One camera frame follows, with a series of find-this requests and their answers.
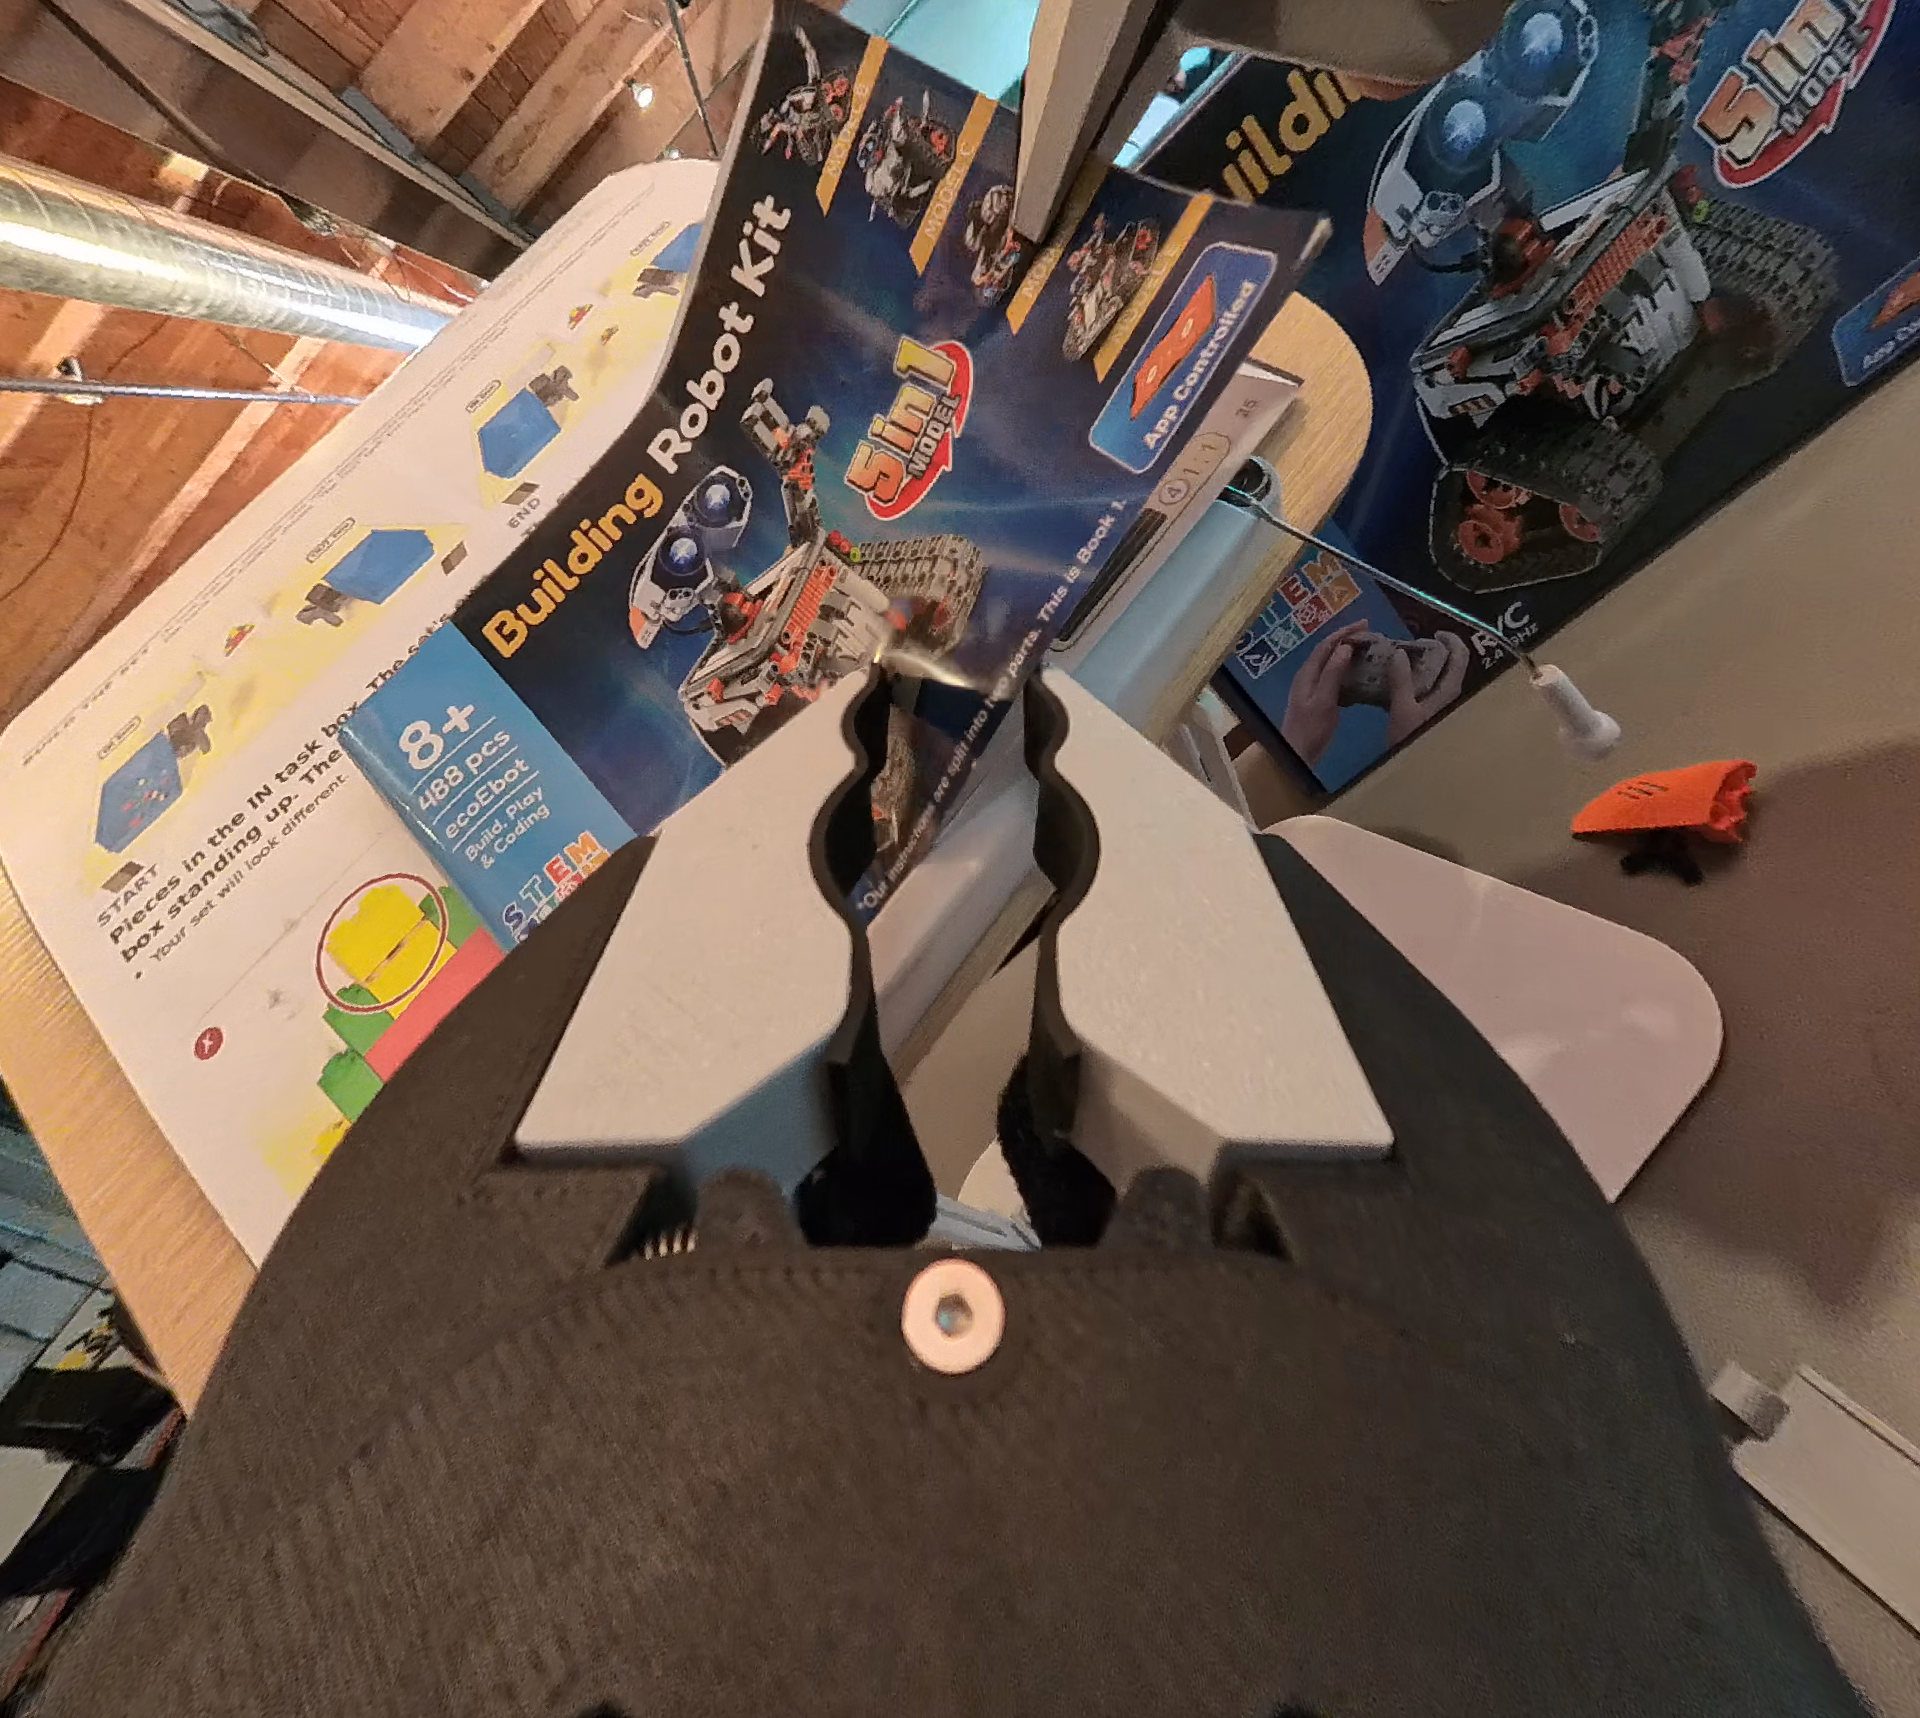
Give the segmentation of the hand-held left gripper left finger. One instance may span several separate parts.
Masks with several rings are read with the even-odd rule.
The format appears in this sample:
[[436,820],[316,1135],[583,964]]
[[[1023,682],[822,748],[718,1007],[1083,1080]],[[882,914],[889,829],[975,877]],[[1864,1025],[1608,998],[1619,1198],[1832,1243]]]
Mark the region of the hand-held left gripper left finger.
[[887,705],[887,670],[840,678],[661,825],[516,1127],[521,1159],[810,1172],[829,1157],[855,940],[814,841],[867,773],[867,705]]

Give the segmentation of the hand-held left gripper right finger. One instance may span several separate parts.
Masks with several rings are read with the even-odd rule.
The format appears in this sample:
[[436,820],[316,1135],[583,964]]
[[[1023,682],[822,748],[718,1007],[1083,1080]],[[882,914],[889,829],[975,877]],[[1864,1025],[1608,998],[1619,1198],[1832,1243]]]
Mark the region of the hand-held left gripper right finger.
[[1381,1160],[1393,1133],[1257,833],[1071,675],[1028,682],[1036,1135],[1104,1179]]

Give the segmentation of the building instruction booklet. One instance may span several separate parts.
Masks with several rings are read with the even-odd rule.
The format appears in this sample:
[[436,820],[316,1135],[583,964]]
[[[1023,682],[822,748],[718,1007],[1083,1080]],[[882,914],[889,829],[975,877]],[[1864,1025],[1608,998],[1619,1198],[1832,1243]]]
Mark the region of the building instruction booklet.
[[755,63],[650,397],[343,727],[503,950],[891,653],[877,913],[1329,235],[1089,165],[1032,244],[1004,104],[806,0]]

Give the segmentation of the white book stand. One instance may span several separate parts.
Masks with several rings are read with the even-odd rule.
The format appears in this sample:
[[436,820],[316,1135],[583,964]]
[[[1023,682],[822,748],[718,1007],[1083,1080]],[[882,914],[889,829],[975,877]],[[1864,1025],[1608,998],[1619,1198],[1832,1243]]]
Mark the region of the white book stand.
[[[933,1058],[1049,887],[1035,863],[1038,784],[1023,707],[981,751],[957,818],[871,927],[887,1050]],[[1619,1201],[1717,1073],[1723,1018],[1669,946],[1338,818],[1270,827],[1373,922],[1548,1109]]]

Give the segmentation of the orange toy cone part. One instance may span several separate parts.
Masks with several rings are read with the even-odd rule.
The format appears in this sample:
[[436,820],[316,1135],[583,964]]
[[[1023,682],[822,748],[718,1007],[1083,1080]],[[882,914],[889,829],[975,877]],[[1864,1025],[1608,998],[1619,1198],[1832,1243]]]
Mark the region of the orange toy cone part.
[[1712,761],[1642,771],[1608,786],[1571,820],[1574,841],[1628,841],[1679,835],[1700,843],[1745,841],[1759,767]]

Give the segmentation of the white printed task sheet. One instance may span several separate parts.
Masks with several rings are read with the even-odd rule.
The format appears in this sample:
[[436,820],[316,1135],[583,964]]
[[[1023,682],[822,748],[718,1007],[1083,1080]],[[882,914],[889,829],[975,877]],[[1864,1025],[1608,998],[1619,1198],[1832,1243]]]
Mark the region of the white printed task sheet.
[[5,730],[5,869],[259,1265],[505,937],[338,733],[640,410],[718,169],[611,177]]

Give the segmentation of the blue robot kit box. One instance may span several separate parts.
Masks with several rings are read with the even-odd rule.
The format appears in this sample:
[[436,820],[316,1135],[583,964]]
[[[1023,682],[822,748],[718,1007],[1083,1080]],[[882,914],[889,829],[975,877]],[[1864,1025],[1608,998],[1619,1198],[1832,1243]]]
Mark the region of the blue robot kit box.
[[1141,170],[1330,223],[1371,436],[1223,670],[1318,795],[1916,360],[1919,0],[1509,0],[1389,97],[1242,56]]

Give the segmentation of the wooden backboard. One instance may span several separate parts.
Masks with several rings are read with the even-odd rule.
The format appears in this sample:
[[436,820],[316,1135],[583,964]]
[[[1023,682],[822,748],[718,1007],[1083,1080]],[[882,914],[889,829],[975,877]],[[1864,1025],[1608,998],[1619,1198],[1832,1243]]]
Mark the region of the wooden backboard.
[[[1353,339],[1307,296],[1260,336],[1259,359],[1303,380],[1267,456],[1283,512],[1318,528],[1345,501],[1376,397]],[[255,1265],[140,1102],[45,948],[13,880],[3,889],[3,1077],[108,1280],[191,1414],[249,1298]]]

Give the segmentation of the pale grey toy panel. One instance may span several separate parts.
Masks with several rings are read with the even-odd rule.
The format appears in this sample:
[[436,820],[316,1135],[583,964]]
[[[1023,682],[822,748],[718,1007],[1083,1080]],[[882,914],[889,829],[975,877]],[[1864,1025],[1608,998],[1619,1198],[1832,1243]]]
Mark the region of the pale grey toy panel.
[[1783,1390],[1726,1363],[1709,1395],[1731,1460],[1767,1509],[1905,1627],[1919,1627],[1919,1451],[1813,1369]]

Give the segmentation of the silver air duct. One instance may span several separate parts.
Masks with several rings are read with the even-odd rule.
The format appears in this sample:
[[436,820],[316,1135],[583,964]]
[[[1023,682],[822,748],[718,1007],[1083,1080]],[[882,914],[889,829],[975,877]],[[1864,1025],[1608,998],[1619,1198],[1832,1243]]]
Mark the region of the silver air duct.
[[458,304],[3,159],[3,285],[79,304],[414,354]]

